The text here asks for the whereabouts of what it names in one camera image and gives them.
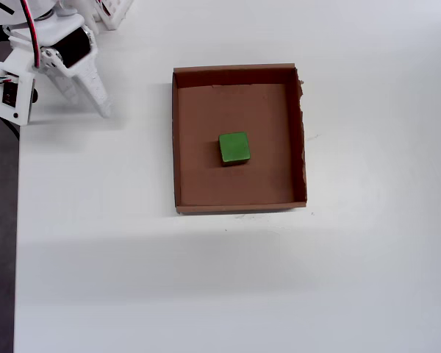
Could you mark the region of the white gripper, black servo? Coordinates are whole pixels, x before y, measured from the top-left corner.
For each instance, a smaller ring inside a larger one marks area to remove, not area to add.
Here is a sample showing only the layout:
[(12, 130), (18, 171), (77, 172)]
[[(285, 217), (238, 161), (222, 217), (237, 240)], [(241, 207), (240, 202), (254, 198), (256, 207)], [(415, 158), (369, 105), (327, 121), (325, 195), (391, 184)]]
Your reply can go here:
[(12, 53), (7, 74), (45, 74), (70, 103), (79, 101), (76, 84), (102, 118), (112, 105), (96, 68), (95, 36), (79, 13), (46, 13), (7, 26)]

